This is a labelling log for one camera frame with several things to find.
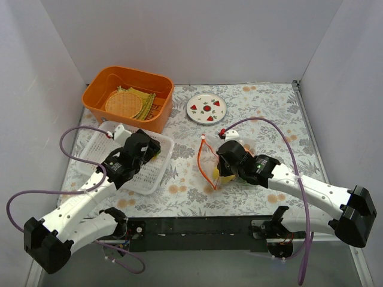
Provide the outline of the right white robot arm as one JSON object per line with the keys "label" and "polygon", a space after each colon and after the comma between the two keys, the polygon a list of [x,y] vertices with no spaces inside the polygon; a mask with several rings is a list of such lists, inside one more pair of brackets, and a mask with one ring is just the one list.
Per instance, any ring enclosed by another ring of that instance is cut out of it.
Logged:
{"label": "right white robot arm", "polygon": [[251,185],[280,191],[306,200],[312,212],[280,206],[272,217],[256,227],[267,238],[305,231],[333,234],[357,248],[366,246],[377,211],[369,191],[336,187],[307,176],[298,177],[286,165],[267,155],[251,155],[237,141],[218,148],[221,176],[235,175]]}

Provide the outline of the yellow fake pear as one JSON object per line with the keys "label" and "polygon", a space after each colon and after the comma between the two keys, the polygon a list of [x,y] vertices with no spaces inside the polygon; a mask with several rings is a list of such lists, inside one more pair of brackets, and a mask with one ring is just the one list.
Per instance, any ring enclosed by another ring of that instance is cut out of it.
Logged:
{"label": "yellow fake pear", "polygon": [[220,185],[226,184],[234,179],[236,179],[236,175],[221,176],[217,167],[215,167],[212,172],[212,182],[215,187],[219,187]]}

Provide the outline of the clear zip top bag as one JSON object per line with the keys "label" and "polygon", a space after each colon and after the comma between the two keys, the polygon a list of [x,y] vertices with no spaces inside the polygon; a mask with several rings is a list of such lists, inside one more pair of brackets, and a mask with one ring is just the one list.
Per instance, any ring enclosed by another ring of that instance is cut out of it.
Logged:
{"label": "clear zip top bag", "polygon": [[241,144],[244,150],[252,156],[256,154],[255,140],[243,137],[235,130],[225,132],[223,139],[220,139],[218,136],[208,136],[206,134],[203,134],[200,139],[197,166],[202,176],[214,190],[219,189],[222,185],[230,181],[234,181],[238,177],[232,173],[228,167],[225,167],[224,161],[221,160],[218,155],[218,149],[222,144],[234,140]]}

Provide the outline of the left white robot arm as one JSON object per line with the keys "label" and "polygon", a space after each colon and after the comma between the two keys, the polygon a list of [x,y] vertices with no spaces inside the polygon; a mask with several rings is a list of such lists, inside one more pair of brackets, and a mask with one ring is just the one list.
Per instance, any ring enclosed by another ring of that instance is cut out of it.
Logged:
{"label": "left white robot arm", "polygon": [[78,195],[41,219],[24,224],[24,249],[48,273],[59,271],[71,255],[101,237],[121,239],[127,233],[127,216],[111,207],[88,221],[88,215],[100,202],[112,196],[160,152],[159,141],[139,129],[135,132],[119,125],[107,137],[119,144],[81,187]]}

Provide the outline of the yellow fake lemon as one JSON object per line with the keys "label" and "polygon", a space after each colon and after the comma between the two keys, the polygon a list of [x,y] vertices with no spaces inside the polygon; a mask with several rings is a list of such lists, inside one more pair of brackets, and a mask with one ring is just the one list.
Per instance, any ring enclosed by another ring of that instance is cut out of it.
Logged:
{"label": "yellow fake lemon", "polygon": [[160,153],[161,153],[161,151],[157,152],[157,153],[152,157],[151,160],[155,160],[155,159],[160,155]]}

